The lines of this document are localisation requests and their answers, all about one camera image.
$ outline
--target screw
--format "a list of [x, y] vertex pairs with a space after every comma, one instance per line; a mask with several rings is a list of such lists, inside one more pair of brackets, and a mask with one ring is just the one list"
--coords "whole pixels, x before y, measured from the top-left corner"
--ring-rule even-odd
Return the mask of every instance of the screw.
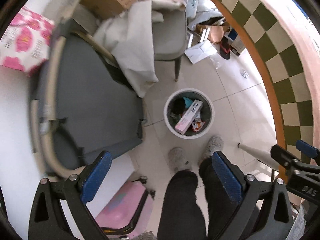
[[47, 182], [48, 182], [48, 179], [43, 178], [43, 179], [41, 179], [40, 184], [44, 185], [44, 184], [46, 184]]
[[277, 179], [277, 183], [278, 183], [278, 184], [283, 184], [283, 180], [280, 179], [280, 178], [278, 178], [278, 179]]
[[69, 179], [71, 181], [74, 181], [74, 180], [78, 179], [78, 175], [77, 174], [72, 174], [72, 175], [70, 175]]
[[248, 181], [254, 181], [255, 177], [251, 174], [247, 175]]

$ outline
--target foot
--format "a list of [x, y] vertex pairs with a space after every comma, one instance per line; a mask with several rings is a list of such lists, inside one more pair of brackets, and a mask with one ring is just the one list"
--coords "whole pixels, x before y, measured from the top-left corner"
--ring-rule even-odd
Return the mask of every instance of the foot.
[[186, 159], [184, 150], [180, 147], [173, 148], [168, 153], [169, 158], [169, 167], [174, 172], [177, 173], [178, 171], [183, 170], [190, 170], [191, 171], [191, 164]]
[[212, 157], [212, 155], [216, 152], [216, 151], [222, 151], [223, 149], [223, 145], [224, 142], [222, 140], [222, 138], [219, 135], [213, 135], [204, 152], [202, 153], [200, 160], [198, 162], [198, 166], [200, 166], [200, 164], [207, 158]]

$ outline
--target tile floor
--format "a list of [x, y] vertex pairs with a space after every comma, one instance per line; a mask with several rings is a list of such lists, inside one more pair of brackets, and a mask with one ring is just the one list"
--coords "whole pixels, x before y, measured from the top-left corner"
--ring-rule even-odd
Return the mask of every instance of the tile floor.
[[[148, 122], [145, 124], [144, 142], [129, 152], [136, 172], [148, 177], [147, 188], [156, 190], [153, 212], [148, 231], [156, 235], [161, 215], [166, 186], [172, 177], [167, 165], [167, 154], [173, 147], [182, 147], [197, 173], [197, 161], [208, 139], [219, 134], [224, 139], [223, 153], [231, 163], [238, 165], [244, 173], [255, 173], [258, 179], [270, 180], [271, 173], [265, 165], [237, 148], [239, 142], [268, 150], [276, 143], [275, 127], [261, 76], [249, 53], [245, 50], [240, 57], [231, 53], [225, 60], [219, 55], [206, 58], [192, 65], [184, 56], [179, 81], [174, 81], [173, 62], [156, 62], [159, 83], [150, 88], [145, 96]], [[248, 73], [244, 78], [241, 73]], [[215, 118], [210, 131], [194, 140], [184, 140], [172, 134], [164, 123], [163, 108], [168, 97], [182, 88], [196, 88], [212, 101]], [[199, 180], [196, 191], [197, 203], [208, 223], [207, 203], [204, 186]]]

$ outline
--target toothpaste box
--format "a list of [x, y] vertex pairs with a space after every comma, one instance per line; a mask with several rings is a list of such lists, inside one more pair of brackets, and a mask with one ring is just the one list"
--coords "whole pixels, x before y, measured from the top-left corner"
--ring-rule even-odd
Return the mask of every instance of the toothpaste box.
[[185, 114], [182, 116], [180, 121], [176, 124], [174, 129], [181, 134], [185, 134], [191, 125], [192, 121], [195, 119], [198, 111], [202, 108], [202, 101], [194, 100], [192, 105], [188, 108]]

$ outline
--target chair seat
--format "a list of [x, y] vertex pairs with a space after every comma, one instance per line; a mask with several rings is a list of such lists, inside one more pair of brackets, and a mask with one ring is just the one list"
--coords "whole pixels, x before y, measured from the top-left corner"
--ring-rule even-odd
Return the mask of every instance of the chair seat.
[[155, 60], [174, 60], [187, 48], [187, 17], [185, 11], [160, 10], [163, 23], [152, 25]]

